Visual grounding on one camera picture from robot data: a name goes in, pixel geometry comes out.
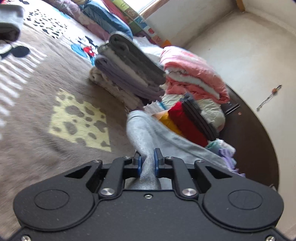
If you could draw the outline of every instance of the dark wooden surface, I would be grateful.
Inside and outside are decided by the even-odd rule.
[[[236,103],[240,107],[226,115],[220,139],[236,149],[237,168],[246,177],[264,185],[279,186],[279,167],[271,140],[263,125],[246,103],[229,88],[230,104],[221,106],[226,111]]]

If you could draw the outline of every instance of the floor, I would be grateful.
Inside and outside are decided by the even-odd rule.
[[[295,237],[296,36],[256,15],[234,11],[187,49],[213,65],[266,128],[278,157],[279,193],[285,204],[277,228]],[[256,107],[280,84],[278,95],[257,112]]]

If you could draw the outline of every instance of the silver bolt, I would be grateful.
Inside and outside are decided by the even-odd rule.
[[[31,241],[31,238],[27,235],[24,235],[20,238],[21,241]]]
[[[194,196],[195,194],[197,194],[197,191],[193,188],[186,188],[182,191],[183,195],[185,196]]]
[[[144,197],[145,197],[146,199],[151,199],[151,198],[153,198],[153,196],[152,196],[151,194],[146,194]]]
[[[112,188],[103,188],[100,193],[104,196],[111,196],[115,193],[115,191]]]
[[[276,238],[274,236],[268,236],[265,241],[276,241]]]

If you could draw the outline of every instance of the yellow patch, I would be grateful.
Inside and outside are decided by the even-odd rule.
[[[53,106],[49,133],[72,143],[111,152],[106,116],[88,102],[78,103],[74,95],[60,89]]]

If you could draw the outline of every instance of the gray spot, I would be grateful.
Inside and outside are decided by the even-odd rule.
[[[55,106],[61,106],[61,103],[55,100],[55,101],[54,101],[54,105],[55,105]]]
[[[86,106],[84,107],[85,112],[89,115],[94,115],[94,112],[92,110],[90,110],[89,108],[87,108]]]
[[[83,140],[82,138],[76,138],[75,141],[78,143],[78,144],[81,144],[83,146],[86,146],[86,142],[85,140]]]
[[[101,146],[102,147],[110,147],[110,145],[108,145],[105,141],[102,141],[101,142]]]
[[[77,132],[77,128],[72,122],[64,122],[64,125],[70,135],[74,135]]]
[[[70,115],[76,115],[78,117],[84,117],[84,113],[79,110],[77,106],[70,105],[65,108],[65,111]]]
[[[65,95],[59,95],[59,98],[60,98],[61,100],[64,100],[64,99],[66,98],[66,96],[65,96]]]
[[[78,99],[75,97],[75,100],[79,103],[79,104],[83,104],[83,100],[82,99]]]
[[[93,139],[95,139],[96,140],[96,136],[93,134],[93,133],[88,133],[88,135],[91,137],[91,138],[93,138]]]
[[[56,132],[61,132],[61,129],[58,128],[58,127],[53,126],[52,128],[53,128],[53,130],[56,131]]]
[[[97,120],[94,126],[97,127],[100,130],[100,132],[105,133],[104,128],[107,127],[107,124],[105,122]]]

